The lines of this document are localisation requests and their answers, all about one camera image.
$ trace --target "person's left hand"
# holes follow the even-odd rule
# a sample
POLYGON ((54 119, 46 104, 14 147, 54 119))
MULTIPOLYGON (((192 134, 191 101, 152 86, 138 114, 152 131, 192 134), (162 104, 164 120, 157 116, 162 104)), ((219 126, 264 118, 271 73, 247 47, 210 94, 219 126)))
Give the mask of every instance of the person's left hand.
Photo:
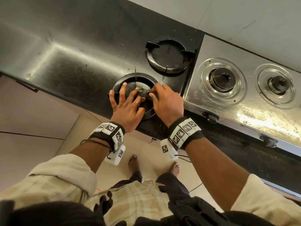
POLYGON ((126 85, 127 83, 123 83, 119 91, 118 105, 114 98, 114 91, 110 90, 109 96, 113 108, 113 116, 110 121, 122 125, 126 133, 129 133, 135 130, 144 115, 144 108, 140 107, 137 110, 137 107, 141 102, 145 101, 145 98, 138 96, 134 100, 135 95, 139 92, 139 88, 137 87, 126 99, 126 85))

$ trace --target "foot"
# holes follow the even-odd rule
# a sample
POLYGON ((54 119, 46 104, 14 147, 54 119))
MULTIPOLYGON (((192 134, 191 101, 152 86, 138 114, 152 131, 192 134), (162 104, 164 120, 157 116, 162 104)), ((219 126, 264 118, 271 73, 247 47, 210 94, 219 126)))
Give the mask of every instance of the foot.
POLYGON ((132 174, 136 171, 140 171, 139 162, 136 155, 133 155, 129 160, 129 170, 132 174))
POLYGON ((180 168, 177 162, 174 162, 169 169, 169 172, 174 174, 176 177, 179 175, 180 173, 180 168))

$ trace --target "leg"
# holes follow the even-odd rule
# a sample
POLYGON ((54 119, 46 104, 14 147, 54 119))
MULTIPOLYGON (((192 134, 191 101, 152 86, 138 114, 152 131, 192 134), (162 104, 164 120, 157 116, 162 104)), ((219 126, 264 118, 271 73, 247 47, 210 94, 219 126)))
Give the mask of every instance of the leg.
POLYGON ((138 182, 142 182, 142 175, 141 175, 141 171, 139 168, 139 163, 138 163, 138 159, 137 156, 132 156, 129 160, 129 169, 132 172, 132 176, 130 177, 129 180, 122 180, 117 182, 114 186, 112 186, 110 189, 113 188, 119 188, 121 186, 124 186, 126 184, 130 184, 134 181, 138 181, 138 182))
POLYGON ((174 162, 171 165, 169 171, 160 175, 157 178, 156 182, 166 186, 178 186, 183 191, 183 193, 189 195, 189 191, 187 190, 187 188, 177 178, 179 173, 180 173, 179 165, 177 164, 177 162, 174 162))

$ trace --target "beige checkered shirt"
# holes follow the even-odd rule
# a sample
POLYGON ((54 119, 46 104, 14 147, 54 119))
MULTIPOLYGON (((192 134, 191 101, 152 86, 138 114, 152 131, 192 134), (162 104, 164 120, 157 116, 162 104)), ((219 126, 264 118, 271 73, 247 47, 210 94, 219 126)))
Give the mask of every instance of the beige checkered shirt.
MULTIPOLYGON (((48 201, 73 201, 93 209, 106 191, 94 194, 96 175, 83 159, 67 154, 37 165, 18 184, 0 193, 0 199, 14 199, 16 208, 48 201)), ((171 215, 168 196, 160 184, 135 181, 111 189, 113 206, 105 214, 107 225, 125 220, 133 225, 139 216, 160 220, 171 215)), ((274 193, 255 175, 250 175, 232 210, 254 213, 277 226, 301 225, 301 207, 274 193)))

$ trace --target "person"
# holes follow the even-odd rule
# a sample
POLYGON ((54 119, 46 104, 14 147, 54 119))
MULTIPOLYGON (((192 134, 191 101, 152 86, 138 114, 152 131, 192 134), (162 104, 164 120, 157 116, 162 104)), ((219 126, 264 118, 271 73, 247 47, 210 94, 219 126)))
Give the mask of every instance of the person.
MULTIPOLYGON (((183 117, 183 99, 167 85, 157 83, 152 90, 158 95, 150 93, 154 110, 170 127, 183 117)), ((124 83, 118 104, 114 92, 111 90, 109 93, 113 108, 111 122, 121 125, 125 133, 137 127, 145 112, 142 107, 137 110, 145 100, 141 97, 134 100, 138 91, 136 88, 126 98, 124 83)), ((134 225, 138 217, 160 220, 172 215, 168 206, 169 195, 159 188, 163 184, 165 187, 179 187, 183 193, 188 192, 177 179, 179 166, 176 163, 156 182, 142 182, 138 159, 133 156, 129 161, 132 177, 112 186, 110 192, 106 190, 94 195, 97 183, 95 173, 108 155, 110 146, 107 141, 96 137, 90 140, 69 154, 37 165, 24 180, 0 193, 0 199, 14 200, 14 209, 38 203, 69 201, 95 210, 103 199, 100 197, 107 194, 112 198, 113 205, 105 211, 106 225, 116 225, 120 221, 134 225)), ((225 212, 252 213, 277 226, 301 225, 301 208, 298 205, 270 190, 260 178, 249 174, 204 136, 190 141, 185 151, 206 189, 225 212)))

